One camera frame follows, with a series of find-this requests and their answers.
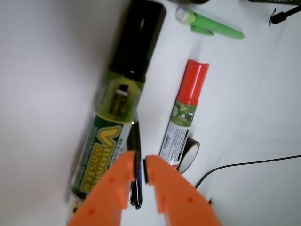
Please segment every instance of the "marker label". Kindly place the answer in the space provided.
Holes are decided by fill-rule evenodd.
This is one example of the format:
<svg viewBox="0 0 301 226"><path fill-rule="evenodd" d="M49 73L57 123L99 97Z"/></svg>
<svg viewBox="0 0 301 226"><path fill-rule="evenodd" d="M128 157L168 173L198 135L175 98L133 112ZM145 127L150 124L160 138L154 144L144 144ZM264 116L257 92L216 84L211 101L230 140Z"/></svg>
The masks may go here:
<svg viewBox="0 0 301 226"><path fill-rule="evenodd" d="M72 191L85 198L123 154L143 83L109 72L93 124L73 178Z"/></svg>
<svg viewBox="0 0 301 226"><path fill-rule="evenodd" d="M160 157L172 166L180 164L196 108L196 105L183 104L178 100L174 105L160 151Z"/></svg>

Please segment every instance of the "white surface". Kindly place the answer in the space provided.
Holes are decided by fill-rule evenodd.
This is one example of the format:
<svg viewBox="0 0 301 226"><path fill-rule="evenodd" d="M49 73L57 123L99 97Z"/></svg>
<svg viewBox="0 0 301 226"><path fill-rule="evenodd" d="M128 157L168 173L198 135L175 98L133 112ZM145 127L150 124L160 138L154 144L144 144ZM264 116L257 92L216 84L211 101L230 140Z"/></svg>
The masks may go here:
<svg viewBox="0 0 301 226"><path fill-rule="evenodd" d="M0 3L0 225L63 226L76 149L127 0ZM158 154L187 59L210 63L194 119L192 183L220 165L300 154L301 13L268 27L275 7L211 0L192 9L244 32L203 36L167 16L139 104L143 157ZM279 5L279 10L290 7ZM200 191L223 225L300 225L300 161L214 173ZM122 225L164 225L152 187Z"/></svg>

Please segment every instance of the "ballpoint pen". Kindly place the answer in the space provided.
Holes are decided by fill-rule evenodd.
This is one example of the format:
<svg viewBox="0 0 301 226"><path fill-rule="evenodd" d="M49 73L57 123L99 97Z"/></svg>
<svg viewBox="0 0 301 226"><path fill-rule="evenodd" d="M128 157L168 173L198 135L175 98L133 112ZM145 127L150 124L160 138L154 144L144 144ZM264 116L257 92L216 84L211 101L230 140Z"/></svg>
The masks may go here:
<svg viewBox="0 0 301 226"><path fill-rule="evenodd" d="M214 35L214 32L216 32L235 39L245 38L245 35L242 32L190 10L185 10L183 8L177 9L176 18L183 24L190 24L191 30L194 32L212 36Z"/></svg>
<svg viewBox="0 0 301 226"><path fill-rule="evenodd" d="M139 152L141 156L140 131L137 114L127 139L127 149L130 151L135 150L136 152ZM141 161L139 165L138 179L136 181L132 181L130 185L129 201L136 209L140 209L142 205Z"/></svg>

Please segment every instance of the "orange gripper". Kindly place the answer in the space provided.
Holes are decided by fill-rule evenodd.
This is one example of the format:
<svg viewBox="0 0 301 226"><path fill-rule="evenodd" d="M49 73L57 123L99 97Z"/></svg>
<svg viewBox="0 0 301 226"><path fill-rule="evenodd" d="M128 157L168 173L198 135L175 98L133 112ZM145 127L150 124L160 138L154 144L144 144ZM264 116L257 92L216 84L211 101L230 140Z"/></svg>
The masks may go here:
<svg viewBox="0 0 301 226"><path fill-rule="evenodd" d="M167 226L221 226L205 197L162 158L146 156L143 165Z"/></svg>
<svg viewBox="0 0 301 226"><path fill-rule="evenodd" d="M140 156L121 155L98 182L68 226L119 226L127 208L129 182L137 178ZM143 161L145 180L154 185L167 226L221 226L207 200L159 156Z"/></svg>

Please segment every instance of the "roll of tape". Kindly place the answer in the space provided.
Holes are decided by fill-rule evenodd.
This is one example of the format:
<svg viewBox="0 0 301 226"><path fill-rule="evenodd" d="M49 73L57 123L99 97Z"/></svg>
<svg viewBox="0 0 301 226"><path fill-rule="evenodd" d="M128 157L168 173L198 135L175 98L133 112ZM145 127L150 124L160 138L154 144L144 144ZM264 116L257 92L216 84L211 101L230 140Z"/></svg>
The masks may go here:
<svg viewBox="0 0 301 226"><path fill-rule="evenodd" d="M186 145L184 147L182 160L178 167L179 173L184 173L190 165L193 163L194 159L196 158L199 150L199 142L188 137Z"/></svg>

